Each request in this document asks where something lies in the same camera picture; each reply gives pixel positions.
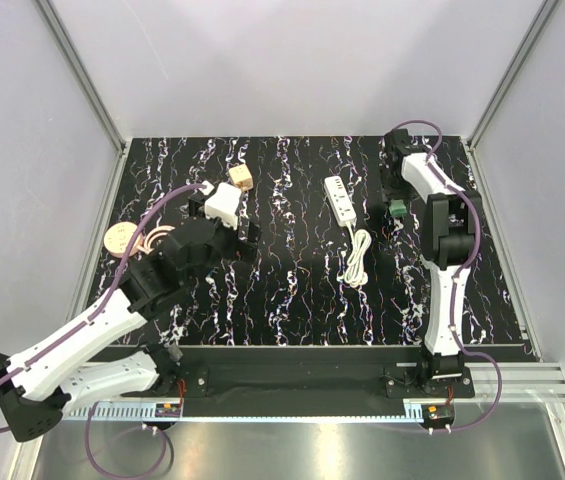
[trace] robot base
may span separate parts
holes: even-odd
[[[464,367],[461,377],[442,378],[422,381],[418,378],[416,366],[391,366],[384,368],[382,380],[386,387],[386,396],[391,399],[435,398],[446,400],[449,386],[453,387],[454,398],[474,398],[475,389],[471,371]]]

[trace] white panel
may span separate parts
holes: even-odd
[[[34,3],[0,0],[1,352],[64,323],[114,156]]]
[[[565,2],[478,156],[542,352],[565,372]]]
[[[541,0],[54,3],[127,137],[467,135]]]

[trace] robotic arm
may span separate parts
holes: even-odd
[[[241,228],[241,195],[229,184],[212,196],[194,194],[189,217],[150,254],[129,263],[99,315],[89,318],[103,298],[40,343],[10,357],[0,353],[0,380],[16,373],[0,386],[0,408],[17,441],[36,438],[64,414],[102,399],[172,390],[177,347],[151,346],[116,362],[83,365],[115,339],[169,312],[222,259],[255,258],[260,228],[251,221]]]
[[[385,148],[382,187],[390,213],[405,215],[406,204],[413,198],[426,202],[421,247],[424,266],[431,273],[431,307],[416,380],[424,391],[434,393],[446,390],[464,373],[464,356],[453,338],[451,309],[460,320],[470,273],[463,265],[474,246],[476,225],[457,192],[463,192],[478,210],[482,200],[478,192],[465,192],[453,182],[423,146],[413,145],[407,130],[388,133]],[[451,294],[454,283],[455,296]]]

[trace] white power strip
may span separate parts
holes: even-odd
[[[344,281],[353,288],[365,285],[368,276],[364,271],[364,254],[371,246],[371,235],[366,230],[358,230],[353,233],[357,216],[342,179],[340,177],[325,178],[324,188],[338,225],[348,228],[351,234],[353,249],[346,260]]]
[[[326,195],[335,213],[335,219],[341,227],[355,228],[355,210],[349,198],[349,192],[344,188],[340,177],[328,177],[324,179]]]

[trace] shiny floor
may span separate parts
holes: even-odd
[[[458,405],[456,423],[480,414]],[[92,448],[129,428],[101,422]],[[182,423],[168,431],[172,455],[150,478],[212,479],[564,479],[548,417],[541,405],[504,404],[468,432],[429,437],[419,427],[364,424]],[[134,432],[96,455],[116,475],[146,471],[161,450],[159,438]],[[63,422],[43,441],[34,480],[95,480],[84,453],[84,423]]]

